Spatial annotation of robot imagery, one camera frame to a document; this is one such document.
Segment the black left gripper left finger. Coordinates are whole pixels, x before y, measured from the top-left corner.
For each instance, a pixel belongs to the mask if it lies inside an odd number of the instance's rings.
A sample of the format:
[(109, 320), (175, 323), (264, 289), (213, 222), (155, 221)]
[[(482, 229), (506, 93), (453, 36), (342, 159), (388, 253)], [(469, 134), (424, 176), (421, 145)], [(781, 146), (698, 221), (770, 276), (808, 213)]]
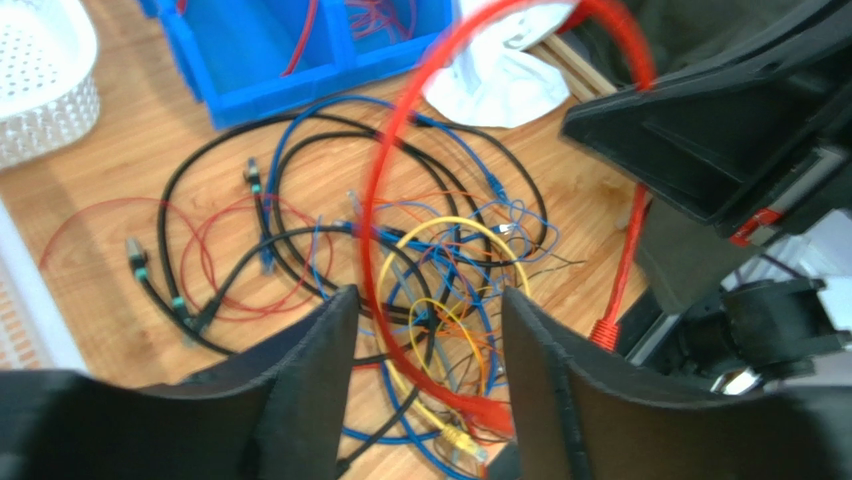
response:
[(358, 324), (340, 289), (176, 385), (72, 370), (1, 375), (5, 479), (333, 479)]

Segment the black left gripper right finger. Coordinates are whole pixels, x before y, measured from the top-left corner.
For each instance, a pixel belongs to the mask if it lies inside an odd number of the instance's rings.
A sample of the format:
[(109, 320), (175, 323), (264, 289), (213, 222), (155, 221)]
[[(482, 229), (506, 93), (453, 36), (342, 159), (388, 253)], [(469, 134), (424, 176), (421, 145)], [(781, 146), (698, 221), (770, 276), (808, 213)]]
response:
[(851, 390), (741, 396), (683, 385), (576, 334), (525, 294), (502, 299), (524, 479), (847, 479)]

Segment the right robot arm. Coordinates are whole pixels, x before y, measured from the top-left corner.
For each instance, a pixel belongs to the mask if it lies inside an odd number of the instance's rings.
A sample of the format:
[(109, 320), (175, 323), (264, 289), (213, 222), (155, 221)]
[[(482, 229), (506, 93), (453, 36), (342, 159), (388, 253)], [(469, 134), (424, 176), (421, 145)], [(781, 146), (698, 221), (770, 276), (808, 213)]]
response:
[(851, 5), (847, 1), (621, 1), (616, 32), (581, 39), (619, 89), (572, 108), (561, 133), (638, 183), (626, 264), (649, 286), (605, 312), (618, 354), (690, 385), (748, 370), (759, 383), (814, 374), (851, 343), (821, 301), (843, 256), (799, 249), (851, 215)]

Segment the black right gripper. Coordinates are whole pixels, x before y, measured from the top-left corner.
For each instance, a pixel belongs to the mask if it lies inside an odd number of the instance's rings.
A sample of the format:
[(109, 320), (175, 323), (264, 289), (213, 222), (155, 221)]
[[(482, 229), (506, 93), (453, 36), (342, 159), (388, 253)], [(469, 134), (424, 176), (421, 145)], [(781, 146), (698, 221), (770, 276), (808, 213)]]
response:
[(721, 237), (775, 210), (789, 232), (851, 206), (847, 1), (630, 1), (658, 76), (641, 92), (613, 36), (574, 32), (616, 92), (570, 109), (577, 141)]

